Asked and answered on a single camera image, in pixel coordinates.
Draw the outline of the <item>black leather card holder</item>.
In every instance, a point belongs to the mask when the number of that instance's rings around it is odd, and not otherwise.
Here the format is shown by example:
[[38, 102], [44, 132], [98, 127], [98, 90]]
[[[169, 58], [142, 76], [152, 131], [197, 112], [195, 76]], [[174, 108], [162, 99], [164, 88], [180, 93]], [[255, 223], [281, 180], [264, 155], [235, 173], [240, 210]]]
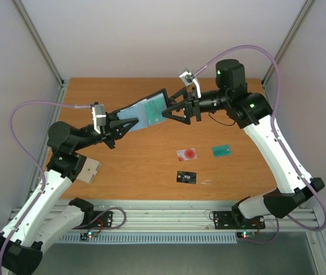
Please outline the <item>black leather card holder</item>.
[[139, 119], [139, 122], [134, 127], [132, 127], [130, 129], [130, 132], [148, 128], [150, 126], [148, 126], [148, 124], [147, 124], [146, 111], [145, 111], [144, 104], [147, 102], [148, 99], [150, 99], [154, 96], [157, 96], [159, 94], [162, 94], [164, 96], [165, 101], [166, 101], [166, 107], [168, 108], [167, 91], [163, 88], [153, 94], [148, 95], [147, 97], [144, 97], [144, 98], [136, 101], [135, 103], [130, 104], [129, 106], [126, 106], [122, 109], [118, 109], [118, 110], [114, 111], [114, 113], [116, 114], [116, 116], [119, 119], [129, 119], [129, 118], [134, 118], [134, 117]]

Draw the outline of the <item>red white credit card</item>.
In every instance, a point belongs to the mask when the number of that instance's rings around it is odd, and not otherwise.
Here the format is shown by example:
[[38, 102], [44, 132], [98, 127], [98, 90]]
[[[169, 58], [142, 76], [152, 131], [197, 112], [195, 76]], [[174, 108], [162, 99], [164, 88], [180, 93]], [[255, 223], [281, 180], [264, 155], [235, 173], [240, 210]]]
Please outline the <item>red white credit card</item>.
[[197, 153], [194, 148], [189, 148], [185, 150], [178, 150], [177, 152], [178, 160], [181, 161], [187, 161], [187, 160], [193, 160], [197, 158]]

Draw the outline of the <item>green credit card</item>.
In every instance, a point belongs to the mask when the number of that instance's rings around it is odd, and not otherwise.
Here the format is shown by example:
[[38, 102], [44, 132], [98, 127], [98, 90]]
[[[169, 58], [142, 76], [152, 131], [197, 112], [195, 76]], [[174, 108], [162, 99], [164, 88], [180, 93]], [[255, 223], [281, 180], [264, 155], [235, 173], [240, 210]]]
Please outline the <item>green credit card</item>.
[[148, 99], [144, 107], [148, 126], [159, 124], [166, 120], [162, 116], [162, 112], [167, 108], [165, 98], [162, 94]]
[[222, 156], [228, 156], [231, 155], [231, 148], [229, 145], [221, 145], [221, 146], [214, 146], [212, 147], [212, 152], [214, 157], [222, 157]]

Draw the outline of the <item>black VIP credit card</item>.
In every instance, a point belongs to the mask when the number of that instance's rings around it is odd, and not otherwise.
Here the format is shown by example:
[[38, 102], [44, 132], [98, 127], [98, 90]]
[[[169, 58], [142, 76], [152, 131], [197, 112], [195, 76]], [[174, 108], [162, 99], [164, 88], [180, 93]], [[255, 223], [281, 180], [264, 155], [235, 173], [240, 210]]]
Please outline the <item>black VIP credit card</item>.
[[196, 184], [197, 173], [188, 171], [177, 171], [176, 181], [178, 183]]

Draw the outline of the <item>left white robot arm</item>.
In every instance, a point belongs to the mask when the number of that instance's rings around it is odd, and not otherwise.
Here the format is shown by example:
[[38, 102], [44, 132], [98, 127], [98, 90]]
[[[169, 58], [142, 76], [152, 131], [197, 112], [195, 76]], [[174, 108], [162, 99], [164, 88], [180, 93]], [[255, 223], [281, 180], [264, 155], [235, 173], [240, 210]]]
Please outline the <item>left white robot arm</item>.
[[66, 209], [47, 225], [43, 221], [59, 197], [85, 171], [89, 158], [78, 150], [105, 143], [115, 147], [138, 118], [119, 119], [104, 115], [102, 125], [75, 128], [57, 121], [48, 130], [52, 156], [40, 183], [18, 214], [0, 231], [0, 274], [4, 269], [15, 274], [32, 274], [45, 252], [67, 231], [91, 227], [101, 230], [105, 223], [95, 215], [94, 205], [81, 198], [72, 199]]

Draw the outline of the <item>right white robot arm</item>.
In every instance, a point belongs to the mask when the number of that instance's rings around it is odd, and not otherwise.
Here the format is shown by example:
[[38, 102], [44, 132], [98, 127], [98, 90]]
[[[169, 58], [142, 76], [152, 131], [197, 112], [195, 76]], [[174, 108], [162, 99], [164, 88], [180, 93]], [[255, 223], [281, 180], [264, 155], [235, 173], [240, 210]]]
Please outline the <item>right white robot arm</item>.
[[[186, 87], [169, 97], [163, 117], [190, 124], [201, 121], [202, 113], [225, 110], [250, 137], [268, 164], [277, 187], [266, 194], [247, 197], [231, 208], [236, 227], [247, 226], [257, 216], [283, 218], [325, 187], [297, 160], [274, 118], [274, 111], [260, 93], [248, 91], [244, 66], [235, 59], [216, 63], [216, 90], [202, 92], [197, 77], [189, 70], [180, 74]], [[187, 87], [193, 85], [192, 92]]]

